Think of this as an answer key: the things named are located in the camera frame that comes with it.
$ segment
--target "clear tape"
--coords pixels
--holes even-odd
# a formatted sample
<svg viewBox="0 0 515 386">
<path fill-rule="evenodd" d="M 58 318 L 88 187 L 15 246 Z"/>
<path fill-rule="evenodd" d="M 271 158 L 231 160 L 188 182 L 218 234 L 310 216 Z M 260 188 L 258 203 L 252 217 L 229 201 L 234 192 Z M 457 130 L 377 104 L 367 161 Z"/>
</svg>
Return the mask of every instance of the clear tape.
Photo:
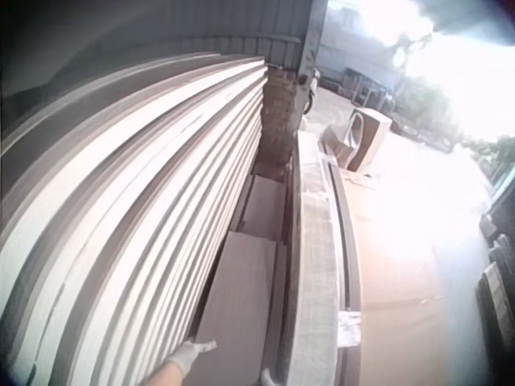
<svg viewBox="0 0 515 386">
<path fill-rule="evenodd" d="M 340 311 L 338 313 L 338 348 L 361 344 L 361 312 Z"/>
</svg>

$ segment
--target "stack of boards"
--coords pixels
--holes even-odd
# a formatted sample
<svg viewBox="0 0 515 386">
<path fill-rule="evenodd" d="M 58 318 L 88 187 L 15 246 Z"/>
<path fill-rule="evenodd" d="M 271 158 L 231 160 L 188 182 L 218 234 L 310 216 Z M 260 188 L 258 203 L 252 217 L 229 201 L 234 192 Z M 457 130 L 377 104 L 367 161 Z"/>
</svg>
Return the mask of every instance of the stack of boards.
<svg viewBox="0 0 515 386">
<path fill-rule="evenodd" d="M 261 135 L 262 59 L 93 80 L 2 143 L 1 360 L 20 384 L 136 384 L 187 335 Z"/>
<path fill-rule="evenodd" d="M 489 256 L 492 264 L 480 279 L 479 299 L 495 367 L 515 349 L 515 254 L 506 235 L 499 235 L 493 242 Z"/>
</svg>

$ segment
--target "gloved hand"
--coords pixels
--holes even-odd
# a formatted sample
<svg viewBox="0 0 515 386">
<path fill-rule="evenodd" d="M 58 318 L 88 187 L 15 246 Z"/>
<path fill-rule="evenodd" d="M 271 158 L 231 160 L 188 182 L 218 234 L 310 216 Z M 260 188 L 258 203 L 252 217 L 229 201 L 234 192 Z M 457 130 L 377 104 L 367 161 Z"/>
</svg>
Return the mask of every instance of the gloved hand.
<svg viewBox="0 0 515 386">
<path fill-rule="evenodd" d="M 216 342 L 214 340 L 207 343 L 193 343 L 192 339 L 189 339 L 178 346 L 175 351 L 167 357 L 167 361 L 175 363 L 183 372 L 183 376 L 186 376 L 200 353 L 208 352 L 215 348 Z"/>
</svg>

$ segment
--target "wooden board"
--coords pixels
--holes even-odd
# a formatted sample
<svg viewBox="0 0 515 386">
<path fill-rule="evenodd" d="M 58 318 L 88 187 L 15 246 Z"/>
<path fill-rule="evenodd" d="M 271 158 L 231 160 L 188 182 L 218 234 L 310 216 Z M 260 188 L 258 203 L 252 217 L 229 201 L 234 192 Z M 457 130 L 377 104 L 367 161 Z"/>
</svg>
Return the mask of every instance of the wooden board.
<svg viewBox="0 0 515 386">
<path fill-rule="evenodd" d="M 191 386 L 253 385 L 259 380 L 275 243 L 229 232 L 196 336 L 215 339 L 217 349 L 201 355 L 186 378 Z"/>
<path fill-rule="evenodd" d="M 254 176 L 241 232 L 269 240 L 280 240 L 285 197 L 284 184 L 259 175 Z"/>
</svg>

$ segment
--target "white glove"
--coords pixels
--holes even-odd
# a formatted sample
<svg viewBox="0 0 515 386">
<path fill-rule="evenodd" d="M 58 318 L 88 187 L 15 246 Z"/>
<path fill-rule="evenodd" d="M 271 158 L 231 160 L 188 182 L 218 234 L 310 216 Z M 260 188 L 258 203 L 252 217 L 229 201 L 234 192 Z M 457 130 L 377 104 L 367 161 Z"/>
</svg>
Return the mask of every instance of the white glove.
<svg viewBox="0 0 515 386">
<path fill-rule="evenodd" d="M 207 343 L 193 343 L 192 339 L 183 342 L 175 351 L 167 357 L 167 360 L 175 363 L 186 376 L 192 368 L 197 356 L 202 352 L 208 352 L 216 348 L 216 342 L 213 340 Z"/>
<path fill-rule="evenodd" d="M 272 380 L 272 375 L 270 374 L 270 370 L 268 368 L 262 371 L 260 381 L 261 386 L 280 386 L 280 384 Z"/>
</svg>

